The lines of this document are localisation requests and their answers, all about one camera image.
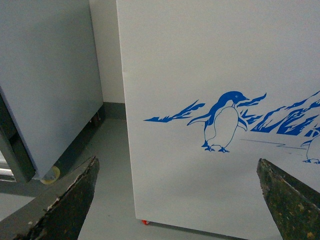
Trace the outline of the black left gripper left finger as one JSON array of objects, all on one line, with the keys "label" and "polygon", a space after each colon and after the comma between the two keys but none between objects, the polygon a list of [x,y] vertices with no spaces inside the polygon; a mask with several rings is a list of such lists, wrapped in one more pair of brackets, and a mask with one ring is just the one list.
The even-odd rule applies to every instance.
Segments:
[{"label": "black left gripper left finger", "polygon": [[16,240],[76,240],[91,207],[100,169],[92,156],[22,210]]}]

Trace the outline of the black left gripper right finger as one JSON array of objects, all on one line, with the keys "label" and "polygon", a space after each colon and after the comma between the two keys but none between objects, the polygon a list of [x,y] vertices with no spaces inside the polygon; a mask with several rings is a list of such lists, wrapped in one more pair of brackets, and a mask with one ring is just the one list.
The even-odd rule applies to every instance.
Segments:
[{"label": "black left gripper right finger", "polygon": [[284,240],[320,238],[320,193],[266,159],[257,175],[264,201]]}]

